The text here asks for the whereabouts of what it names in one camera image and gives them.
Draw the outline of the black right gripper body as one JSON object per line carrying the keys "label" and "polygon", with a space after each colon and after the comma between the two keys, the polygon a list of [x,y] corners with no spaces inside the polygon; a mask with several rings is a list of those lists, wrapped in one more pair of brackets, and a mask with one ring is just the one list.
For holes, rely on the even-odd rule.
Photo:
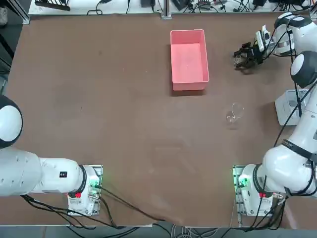
{"label": "black right gripper body", "polygon": [[249,61],[254,64],[262,64],[264,61],[264,53],[260,51],[258,46],[250,47]]}

